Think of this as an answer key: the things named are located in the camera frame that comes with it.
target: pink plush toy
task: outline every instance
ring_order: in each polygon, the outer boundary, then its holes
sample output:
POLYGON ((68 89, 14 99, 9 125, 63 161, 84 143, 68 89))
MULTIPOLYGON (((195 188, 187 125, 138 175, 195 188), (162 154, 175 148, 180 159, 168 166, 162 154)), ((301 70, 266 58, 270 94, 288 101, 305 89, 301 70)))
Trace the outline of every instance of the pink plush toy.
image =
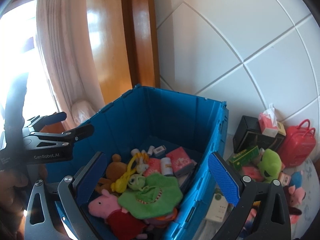
POLYGON ((141 234, 146 227, 145 223, 119 206, 118 198, 105 189, 102 190, 101 196, 89 203, 88 210, 91 215, 103 218, 119 240, 148 238, 147 234, 141 234))
POLYGON ((295 186, 289 187, 289 193, 290 193, 290 206, 295 207, 298 204, 302 204, 302 200, 306 197, 306 192, 302 187, 295 188, 295 186))

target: brown plush toy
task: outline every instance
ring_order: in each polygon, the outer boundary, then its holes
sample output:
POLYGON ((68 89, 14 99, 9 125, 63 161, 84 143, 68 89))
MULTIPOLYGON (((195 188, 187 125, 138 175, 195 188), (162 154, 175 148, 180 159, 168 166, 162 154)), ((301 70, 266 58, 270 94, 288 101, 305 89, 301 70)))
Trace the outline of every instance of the brown plush toy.
POLYGON ((111 184, 116 182, 126 171, 127 171, 127 164, 121 162, 121 156, 119 154, 114 154, 112 156, 112 162, 108 165, 106 169, 106 177, 107 178, 100 178, 98 181, 97 186, 95 187, 95 191, 101 194, 103 189, 106 189, 110 193, 111 184))

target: white tablecloth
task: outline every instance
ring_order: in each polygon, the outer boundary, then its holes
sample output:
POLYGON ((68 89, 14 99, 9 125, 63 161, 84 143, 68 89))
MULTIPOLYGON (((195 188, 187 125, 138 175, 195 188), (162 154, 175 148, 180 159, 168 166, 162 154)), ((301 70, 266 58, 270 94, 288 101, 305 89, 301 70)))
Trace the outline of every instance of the white tablecloth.
MULTIPOLYGON (((227 136, 226 147, 223 158, 227 160, 233 153, 232 136, 227 136)), ((306 191, 306 198, 298 208, 302 211, 299 221, 291 226, 292 239, 300 238, 309 228, 320 208, 320 185, 316 169, 310 159, 302 165, 285 169, 285 173, 291 175, 295 171, 303 171, 302 187, 306 191)), ((203 220, 200 224, 193 240, 211 240, 219 230, 221 223, 203 220)))

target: window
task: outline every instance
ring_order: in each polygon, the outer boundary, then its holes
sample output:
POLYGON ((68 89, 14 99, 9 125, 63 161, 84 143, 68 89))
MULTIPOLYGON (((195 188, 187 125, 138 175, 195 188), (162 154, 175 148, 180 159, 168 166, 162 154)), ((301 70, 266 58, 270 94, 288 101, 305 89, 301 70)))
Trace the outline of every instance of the window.
MULTIPOLYGON (((34 44, 36 34, 36 1, 22 4, 0 19, 0 110, 5 109, 11 81, 29 72, 27 94, 23 107, 25 120, 37 115, 57 112, 40 56, 34 44)), ((0 115, 0 132, 4 120, 0 115)))

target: silver bolt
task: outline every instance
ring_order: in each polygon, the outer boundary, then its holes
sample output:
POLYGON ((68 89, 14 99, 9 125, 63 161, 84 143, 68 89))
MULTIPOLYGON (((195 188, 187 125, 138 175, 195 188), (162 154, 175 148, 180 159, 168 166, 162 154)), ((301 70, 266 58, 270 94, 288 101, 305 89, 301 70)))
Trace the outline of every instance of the silver bolt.
POLYGON ((273 181, 273 184, 275 184, 276 186, 280 186, 280 181, 277 180, 277 179, 275 179, 275 180, 273 181))
POLYGON ((250 182, 251 181, 251 178, 249 176, 244 176, 242 179, 243 179, 244 182, 250 182))
POLYGON ((72 176, 66 176, 64 178, 64 182, 71 182, 72 181, 72 176))
POLYGON ((37 187, 39 187, 39 186, 42 185, 42 183, 43 183, 43 181, 42 181, 42 179, 40 179, 40 180, 37 180, 37 181, 36 181, 35 185, 36 185, 37 187))

